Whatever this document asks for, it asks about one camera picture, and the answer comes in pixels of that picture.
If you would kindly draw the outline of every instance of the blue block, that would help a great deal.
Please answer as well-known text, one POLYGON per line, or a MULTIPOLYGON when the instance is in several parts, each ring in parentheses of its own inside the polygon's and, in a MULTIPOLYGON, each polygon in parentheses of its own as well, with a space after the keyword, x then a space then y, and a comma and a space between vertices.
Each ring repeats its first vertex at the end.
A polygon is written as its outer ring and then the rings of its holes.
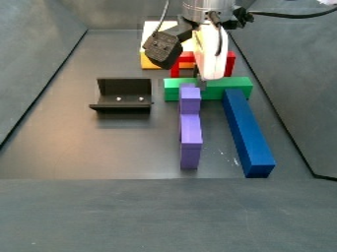
POLYGON ((268 177, 277 163, 242 90, 223 92, 222 106, 246 177, 268 177))

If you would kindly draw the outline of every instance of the red block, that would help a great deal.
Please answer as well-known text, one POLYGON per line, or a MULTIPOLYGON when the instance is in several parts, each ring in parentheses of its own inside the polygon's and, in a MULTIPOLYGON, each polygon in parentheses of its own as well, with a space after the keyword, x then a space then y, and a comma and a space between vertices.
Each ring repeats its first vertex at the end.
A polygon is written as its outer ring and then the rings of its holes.
MULTIPOLYGON (((233 68, 234 68, 234 64, 235 64, 235 53, 233 51, 227 51, 226 54, 226 68, 223 70, 223 77, 230 77, 231 73, 233 73, 233 68)), ((173 68, 171 68, 171 78, 179 78, 179 72, 181 72, 181 68, 179 68, 179 64, 182 62, 189 62, 189 63, 194 63, 195 62, 195 55, 193 52, 190 51, 185 51, 182 53, 182 55, 179 56, 173 68)))

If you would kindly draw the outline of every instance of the green block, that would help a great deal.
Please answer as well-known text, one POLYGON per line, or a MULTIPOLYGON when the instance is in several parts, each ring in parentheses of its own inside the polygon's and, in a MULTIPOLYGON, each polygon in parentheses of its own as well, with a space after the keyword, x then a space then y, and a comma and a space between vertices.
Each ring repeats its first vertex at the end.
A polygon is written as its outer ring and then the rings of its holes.
MULTIPOLYGON (((182 84, 197 84, 197 78, 163 79, 165 100, 179 100, 179 87, 182 84)), ((202 91, 202 99, 222 99, 225 89, 241 89, 249 98, 253 90, 253 83, 247 77, 223 77, 218 80, 207 81, 207 88, 202 91)))

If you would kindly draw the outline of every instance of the long purple block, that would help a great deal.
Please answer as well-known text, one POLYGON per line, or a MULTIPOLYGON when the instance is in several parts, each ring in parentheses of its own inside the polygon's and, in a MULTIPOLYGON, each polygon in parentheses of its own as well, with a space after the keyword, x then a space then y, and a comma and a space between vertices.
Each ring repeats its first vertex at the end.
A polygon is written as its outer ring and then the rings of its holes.
POLYGON ((203 137, 201 125, 201 89, 185 84, 181 86, 181 168, 197 169, 199 165, 203 137))

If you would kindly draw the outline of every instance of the block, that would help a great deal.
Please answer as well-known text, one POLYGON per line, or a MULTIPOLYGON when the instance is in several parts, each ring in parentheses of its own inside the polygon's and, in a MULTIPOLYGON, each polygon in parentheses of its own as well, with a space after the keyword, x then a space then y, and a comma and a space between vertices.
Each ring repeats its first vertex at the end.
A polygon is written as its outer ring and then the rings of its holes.
POLYGON ((201 160, 201 150, 181 149, 181 168, 197 169, 201 160))
POLYGON ((226 55, 226 67, 225 67, 225 75, 223 77, 230 77, 233 74, 233 70, 234 70, 234 65, 235 65, 235 59, 237 59, 237 55, 233 51, 227 51, 227 55, 226 55))
MULTIPOLYGON (((165 100, 179 100, 179 87, 182 84, 197 84, 197 78, 173 78, 165 79, 165 100)), ((202 99, 222 100, 226 89, 241 89, 249 98, 253 91, 253 83, 247 77, 223 77, 219 80, 207 81, 207 88, 202 91, 202 99)))
POLYGON ((182 147, 199 149, 203 144, 199 114, 181 115, 182 147))
POLYGON ((195 87, 181 87, 179 108, 181 114, 199 114, 201 111, 201 89, 195 87))
POLYGON ((179 140, 181 168, 197 169, 199 165, 203 136, 201 126, 201 89, 194 84, 182 84, 179 93, 179 140))
POLYGON ((242 90, 223 93, 222 106, 246 177, 268 177, 277 163, 242 90))
MULTIPOLYGON (((165 31, 174 26, 177 26, 177 21, 165 21, 161 26, 161 31, 165 31)), ((142 45, 144 44, 147 38, 151 36, 152 31, 155 30, 158 26, 158 21, 146 21, 143 24, 143 31, 142 31, 142 41, 140 41, 140 47, 139 47, 139 57, 140 57, 140 68, 142 69, 161 69, 158 66, 155 66, 148 58, 144 55, 144 49, 142 48, 142 45)), ((185 52, 193 52, 194 51, 194 43, 193 40, 189 39, 182 43, 185 52)), ((181 63, 181 68, 194 68, 194 63, 181 63)))
MULTIPOLYGON (((223 69, 223 77, 230 77, 234 69, 235 64, 235 53, 233 51, 227 51, 226 54, 226 67, 223 69)), ((179 78, 179 69, 183 68, 183 63, 191 62, 195 63, 195 55, 194 52, 185 51, 182 55, 178 58, 177 63, 174 64, 171 71, 170 71, 170 77, 171 78, 179 78)))
POLYGON ((181 168, 197 169, 203 147, 199 114, 181 115, 181 168))

